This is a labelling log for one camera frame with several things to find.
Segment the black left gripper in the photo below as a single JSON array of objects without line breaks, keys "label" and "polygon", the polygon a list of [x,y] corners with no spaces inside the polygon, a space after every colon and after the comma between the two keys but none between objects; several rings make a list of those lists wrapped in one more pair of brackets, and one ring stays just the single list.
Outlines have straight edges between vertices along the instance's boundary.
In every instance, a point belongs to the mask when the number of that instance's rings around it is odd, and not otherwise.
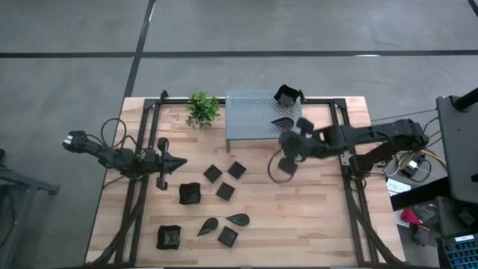
[{"label": "black left gripper", "polygon": [[[168,184],[165,181],[165,158],[168,149],[168,140],[165,137],[158,139],[157,148],[160,150],[158,154],[154,149],[146,149],[143,156],[143,172],[144,173],[160,173],[156,179],[156,187],[160,190],[166,190]],[[174,157],[167,153],[167,171],[173,172],[186,164],[186,158]]]}]

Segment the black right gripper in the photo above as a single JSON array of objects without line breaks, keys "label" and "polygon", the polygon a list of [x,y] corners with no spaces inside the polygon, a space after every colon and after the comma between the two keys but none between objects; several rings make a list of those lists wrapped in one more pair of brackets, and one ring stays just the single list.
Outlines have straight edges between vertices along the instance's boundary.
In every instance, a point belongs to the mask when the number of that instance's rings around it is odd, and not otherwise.
[{"label": "black right gripper", "polygon": [[279,136],[279,144],[284,157],[279,160],[278,168],[293,176],[298,168],[298,163],[303,162],[307,157],[315,155],[318,143],[306,135],[311,135],[314,124],[306,118],[299,118],[296,123],[299,132],[288,130]]}]

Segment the black teardrop shaped plate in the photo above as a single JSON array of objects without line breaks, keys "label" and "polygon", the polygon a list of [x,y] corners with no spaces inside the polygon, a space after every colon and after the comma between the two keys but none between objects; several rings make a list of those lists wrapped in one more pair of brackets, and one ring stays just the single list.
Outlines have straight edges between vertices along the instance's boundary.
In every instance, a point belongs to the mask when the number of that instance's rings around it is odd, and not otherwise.
[{"label": "black teardrop shaped plate", "polygon": [[294,127],[294,121],[290,117],[281,117],[271,123],[281,130],[289,130]]},{"label": "black teardrop shaped plate", "polygon": [[226,217],[226,219],[237,226],[247,226],[250,223],[250,218],[245,213],[234,214]]},{"label": "black teardrop shaped plate", "polygon": [[215,218],[215,217],[208,218],[203,223],[203,225],[200,228],[197,236],[206,235],[208,233],[211,233],[211,232],[215,231],[217,229],[218,225],[219,225],[219,221],[218,221],[217,218]]}]

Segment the black deep square bowl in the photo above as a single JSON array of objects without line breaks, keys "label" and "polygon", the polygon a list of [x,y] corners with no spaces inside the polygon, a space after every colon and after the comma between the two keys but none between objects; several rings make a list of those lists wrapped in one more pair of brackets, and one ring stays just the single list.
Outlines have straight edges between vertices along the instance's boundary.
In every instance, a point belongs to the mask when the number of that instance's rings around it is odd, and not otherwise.
[{"label": "black deep square bowl", "polygon": [[179,187],[179,203],[182,205],[199,204],[201,200],[201,185],[197,182],[181,184]]},{"label": "black deep square bowl", "polygon": [[180,226],[160,226],[156,248],[159,250],[177,250],[180,246],[180,238]]},{"label": "black deep square bowl", "polygon": [[276,94],[273,96],[278,103],[286,106],[294,105],[298,97],[299,90],[289,87],[286,84],[280,86]]}]

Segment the black square footed plate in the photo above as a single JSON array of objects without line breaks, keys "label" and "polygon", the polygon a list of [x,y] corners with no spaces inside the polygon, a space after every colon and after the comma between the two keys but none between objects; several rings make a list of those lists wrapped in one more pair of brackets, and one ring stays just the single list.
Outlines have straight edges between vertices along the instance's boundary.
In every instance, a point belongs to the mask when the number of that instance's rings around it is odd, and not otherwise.
[{"label": "black square footed plate", "polygon": [[216,195],[222,200],[229,201],[235,192],[235,187],[223,182],[217,189]]},{"label": "black square footed plate", "polygon": [[224,246],[232,248],[237,237],[238,233],[236,231],[227,226],[224,226],[217,240]]},{"label": "black square footed plate", "polygon": [[223,174],[223,172],[215,165],[211,165],[204,173],[203,176],[211,183],[215,183]]},{"label": "black square footed plate", "polygon": [[241,176],[246,172],[245,166],[235,161],[231,167],[227,170],[228,174],[239,180]]}]

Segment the grey perforated metal shelf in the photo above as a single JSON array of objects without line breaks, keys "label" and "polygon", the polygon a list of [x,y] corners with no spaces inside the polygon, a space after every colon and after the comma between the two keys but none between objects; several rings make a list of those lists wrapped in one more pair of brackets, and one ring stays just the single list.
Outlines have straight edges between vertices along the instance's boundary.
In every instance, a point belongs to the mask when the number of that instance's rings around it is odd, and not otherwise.
[{"label": "grey perforated metal shelf", "polygon": [[231,152],[233,140],[277,139],[282,128],[272,121],[283,117],[296,122],[302,117],[302,104],[292,106],[277,102],[270,90],[230,90],[226,102],[226,151]]}]

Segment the green plant in white pot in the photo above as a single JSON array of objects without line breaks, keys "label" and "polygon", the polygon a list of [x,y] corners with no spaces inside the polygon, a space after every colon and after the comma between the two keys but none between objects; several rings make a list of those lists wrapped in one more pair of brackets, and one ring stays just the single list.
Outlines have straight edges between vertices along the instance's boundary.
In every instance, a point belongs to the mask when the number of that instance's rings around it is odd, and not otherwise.
[{"label": "green plant in white pot", "polygon": [[214,96],[207,96],[202,91],[193,93],[186,103],[189,112],[186,124],[193,129],[211,127],[212,122],[220,116],[219,104],[218,98]]}]

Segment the white paper sheet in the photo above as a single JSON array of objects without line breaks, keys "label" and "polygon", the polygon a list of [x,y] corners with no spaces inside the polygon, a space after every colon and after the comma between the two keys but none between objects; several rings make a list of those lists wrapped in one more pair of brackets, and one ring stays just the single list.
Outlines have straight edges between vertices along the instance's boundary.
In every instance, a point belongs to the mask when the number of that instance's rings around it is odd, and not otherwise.
[{"label": "white paper sheet", "polygon": [[396,194],[410,191],[412,189],[411,185],[407,185],[402,182],[398,182],[394,179],[388,179],[386,182],[389,196],[392,197]]}]

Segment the white power adapter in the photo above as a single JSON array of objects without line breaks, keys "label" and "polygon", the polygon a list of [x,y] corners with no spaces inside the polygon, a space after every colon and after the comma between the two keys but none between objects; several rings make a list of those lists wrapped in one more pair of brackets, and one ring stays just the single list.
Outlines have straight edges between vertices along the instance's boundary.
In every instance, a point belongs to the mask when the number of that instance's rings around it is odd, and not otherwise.
[{"label": "white power adapter", "polygon": [[416,160],[412,159],[406,162],[405,167],[402,170],[402,174],[408,177],[413,177],[414,174],[418,171],[419,163]]}]

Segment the red cloth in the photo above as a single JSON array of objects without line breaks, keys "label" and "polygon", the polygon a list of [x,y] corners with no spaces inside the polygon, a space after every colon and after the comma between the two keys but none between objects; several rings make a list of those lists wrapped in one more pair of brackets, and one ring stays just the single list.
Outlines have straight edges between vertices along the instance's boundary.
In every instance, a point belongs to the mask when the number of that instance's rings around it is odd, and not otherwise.
[{"label": "red cloth", "polygon": [[400,219],[404,223],[420,226],[423,221],[412,211],[411,208],[403,209],[400,213]]}]

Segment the grey metal stand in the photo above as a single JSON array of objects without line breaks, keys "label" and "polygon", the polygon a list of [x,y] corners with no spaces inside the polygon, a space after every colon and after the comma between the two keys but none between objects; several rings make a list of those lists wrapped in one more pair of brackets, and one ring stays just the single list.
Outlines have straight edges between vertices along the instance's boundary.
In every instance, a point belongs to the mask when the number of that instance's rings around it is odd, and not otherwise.
[{"label": "grey metal stand", "polygon": [[[0,202],[4,198],[8,198],[12,224],[6,236],[0,241],[0,269],[10,269],[37,192],[45,191],[48,195],[55,196],[60,190],[59,185],[24,176],[15,170],[6,168],[4,165],[5,156],[6,152],[0,149]],[[25,193],[23,202],[19,206],[15,206],[13,202],[14,191]]]}]

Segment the dark grey side table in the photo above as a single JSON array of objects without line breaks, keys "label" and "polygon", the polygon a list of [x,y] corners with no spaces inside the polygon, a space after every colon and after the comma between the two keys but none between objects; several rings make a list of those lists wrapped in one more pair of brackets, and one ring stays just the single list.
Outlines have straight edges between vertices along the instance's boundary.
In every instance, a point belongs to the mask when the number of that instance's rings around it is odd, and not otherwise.
[{"label": "dark grey side table", "polygon": [[441,96],[436,106],[451,195],[478,204],[478,105],[461,112]]}]

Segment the black vertical pole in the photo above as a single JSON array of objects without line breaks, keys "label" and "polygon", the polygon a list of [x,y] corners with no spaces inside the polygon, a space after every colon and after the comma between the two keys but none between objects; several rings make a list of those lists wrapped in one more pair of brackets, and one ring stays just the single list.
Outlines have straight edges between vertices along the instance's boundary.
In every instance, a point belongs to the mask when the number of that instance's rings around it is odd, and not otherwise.
[{"label": "black vertical pole", "polygon": [[464,96],[453,98],[453,107],[457,111],[467,112],[471,109],[471,106],[478,102],[478,87],[466,93]]}]

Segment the blue storage box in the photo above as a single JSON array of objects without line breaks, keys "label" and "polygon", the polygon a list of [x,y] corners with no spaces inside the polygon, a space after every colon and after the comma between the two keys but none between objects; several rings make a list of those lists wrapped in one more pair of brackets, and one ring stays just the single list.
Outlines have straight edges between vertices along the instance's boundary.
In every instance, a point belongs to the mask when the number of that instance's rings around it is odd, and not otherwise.
[{"label": "blue storage box", "polygon": [[440,269],[478,269],[478,233],[436,241]]}]

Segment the black table frame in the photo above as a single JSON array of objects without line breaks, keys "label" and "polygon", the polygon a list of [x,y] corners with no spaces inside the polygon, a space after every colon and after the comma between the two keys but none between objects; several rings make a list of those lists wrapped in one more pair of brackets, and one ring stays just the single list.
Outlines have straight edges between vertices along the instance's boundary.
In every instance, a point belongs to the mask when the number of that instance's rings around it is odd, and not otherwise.
[{"label": "black table frame", "polygon": [[[153,99],[127,98],[119,133],[166,137],[170,153],[187,163],[167,176],[168,188],[156,187],[151,176],[146,187],[143,219],[128,232],[121,262],[138,267],[307,267],[352,266],[356,252],[344,196],[340,162],[336,157],[310,159],[300,165],[293,180],[277,185],[269,178],[276,171],[276,140],[238,140],[226,151],[225,120],[209,129],[192,129],[187,111],[174,103],[157,106]],[[239,180],[227,170],[235,162],[246,168]],[[203,173],[215,165],[223,174],[209,182]],[[179,203],[181,184],[201,185],[199,204]],[[216,195],[223,183],[235,187],[229,201]],[[247,226],[226,217],[245,213]],[[217,229],[197,236],[211,217]],[[181,227],[177,250],[156,248],[160,226]],[[217,239],[227,226],[238,233],[232,248]]]}]

